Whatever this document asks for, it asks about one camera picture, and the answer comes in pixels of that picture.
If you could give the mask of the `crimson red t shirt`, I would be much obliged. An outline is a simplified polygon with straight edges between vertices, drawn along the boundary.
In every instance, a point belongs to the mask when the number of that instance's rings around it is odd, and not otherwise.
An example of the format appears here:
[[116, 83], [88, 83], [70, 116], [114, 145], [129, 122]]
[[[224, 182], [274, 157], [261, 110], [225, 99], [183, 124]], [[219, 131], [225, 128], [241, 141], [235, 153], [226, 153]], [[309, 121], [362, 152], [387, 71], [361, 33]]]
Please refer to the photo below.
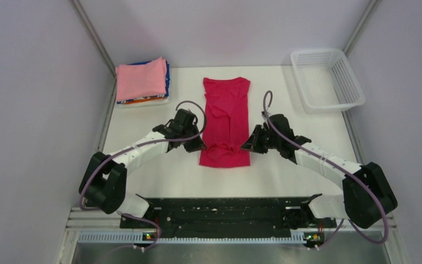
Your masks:
[[236, 168], [251, 165], [250, 153], [241, 149], [249, 139], [248, 93], [251, 82], [238, 77], [230, 80], [203, 79], [207, 125], [203, 132], [206, 149], [199, 165]]

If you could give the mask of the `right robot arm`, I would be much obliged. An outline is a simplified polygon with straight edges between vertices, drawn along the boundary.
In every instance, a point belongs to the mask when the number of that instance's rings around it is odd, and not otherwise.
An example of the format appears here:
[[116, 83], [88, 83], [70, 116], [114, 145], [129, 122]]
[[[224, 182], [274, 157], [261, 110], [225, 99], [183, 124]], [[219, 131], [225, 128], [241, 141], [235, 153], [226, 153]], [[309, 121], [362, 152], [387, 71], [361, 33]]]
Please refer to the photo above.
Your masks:
[[350, 162], [322, 150], [311, 139], [295, 135], [282, 114], [256, 125], [241, 149], [259, 154], [276, 150], [282, 158], [318, 173], [342, 190], [340, 195], [314, 194], [303, 201], [300, 219], [308, 227], [316, 226], [322, 218], [341, 218], [367, 229], [382, 219], [380, 206], [386, 214], [398, 206], [378, 164]]

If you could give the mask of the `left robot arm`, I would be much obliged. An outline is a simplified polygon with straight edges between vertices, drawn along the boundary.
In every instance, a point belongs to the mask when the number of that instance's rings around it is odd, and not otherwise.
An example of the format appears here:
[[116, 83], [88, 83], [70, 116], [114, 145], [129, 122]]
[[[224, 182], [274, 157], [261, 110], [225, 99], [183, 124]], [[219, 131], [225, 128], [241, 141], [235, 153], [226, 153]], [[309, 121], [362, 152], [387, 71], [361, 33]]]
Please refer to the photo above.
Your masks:
[[155, 126], [144, 138], [117, 152], [96, 152], [91, 157], [79, 187], [86, 199], [106, 214], [133, 216], [140, 227], [154, 221], [150, 203], [126, 189], [127, 176], [149, 160], [183, 146], [187, 152], [205, 148], [197, 117], [189, 110], [177, 110], [166, 124]]

